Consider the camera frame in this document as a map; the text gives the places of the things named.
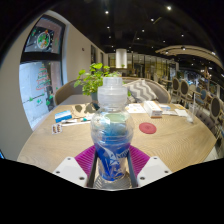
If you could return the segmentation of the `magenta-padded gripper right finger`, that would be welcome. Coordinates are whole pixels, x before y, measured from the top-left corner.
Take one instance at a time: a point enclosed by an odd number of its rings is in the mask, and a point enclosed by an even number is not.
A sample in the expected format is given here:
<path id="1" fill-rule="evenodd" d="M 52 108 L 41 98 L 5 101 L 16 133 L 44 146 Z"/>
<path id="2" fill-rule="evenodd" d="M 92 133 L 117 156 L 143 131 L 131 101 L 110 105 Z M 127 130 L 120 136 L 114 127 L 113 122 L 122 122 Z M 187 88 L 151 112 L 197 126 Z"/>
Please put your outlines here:
<path id="1" fill-rule="evenodd" d="M 143 187 L 172 173 L 158 156 L 148 156 L 134 146 L 129 147 L 127 156 L 131 185 Z"/>

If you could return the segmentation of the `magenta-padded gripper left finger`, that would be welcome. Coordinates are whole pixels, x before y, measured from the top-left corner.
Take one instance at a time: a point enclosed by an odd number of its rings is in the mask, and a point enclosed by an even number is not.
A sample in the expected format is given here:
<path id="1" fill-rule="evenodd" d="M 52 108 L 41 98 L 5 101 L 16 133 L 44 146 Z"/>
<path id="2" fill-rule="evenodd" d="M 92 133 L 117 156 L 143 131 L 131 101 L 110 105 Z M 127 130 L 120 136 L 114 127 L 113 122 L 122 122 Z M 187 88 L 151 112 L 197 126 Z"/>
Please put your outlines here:
<path id="1" fill-rule="evenodd" d="M 81 187 L 93 187 L 97 155 L 91 146 L 75 157 L 66 157 L 53 173 Z"/>

